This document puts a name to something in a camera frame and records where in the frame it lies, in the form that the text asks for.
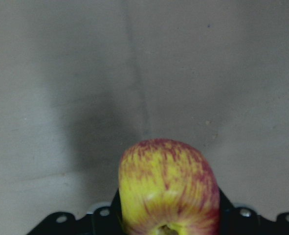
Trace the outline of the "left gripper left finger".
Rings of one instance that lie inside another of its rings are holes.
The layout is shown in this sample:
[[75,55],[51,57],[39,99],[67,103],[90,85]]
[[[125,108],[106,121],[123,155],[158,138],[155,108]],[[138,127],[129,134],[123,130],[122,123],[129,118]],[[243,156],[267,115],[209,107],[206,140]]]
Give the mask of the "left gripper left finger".
[[94,235],[123,235],[119,190],[111,202],[99,202],[90,207]]

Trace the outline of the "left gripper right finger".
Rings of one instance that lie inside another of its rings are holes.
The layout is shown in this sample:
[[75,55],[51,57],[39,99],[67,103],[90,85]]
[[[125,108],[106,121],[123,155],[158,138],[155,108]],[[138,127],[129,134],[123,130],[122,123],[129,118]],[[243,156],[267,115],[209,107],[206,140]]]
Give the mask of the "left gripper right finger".
[[221,189],[220,235],[256,235],[259,219],[257,213],[245,206],[234,206]]

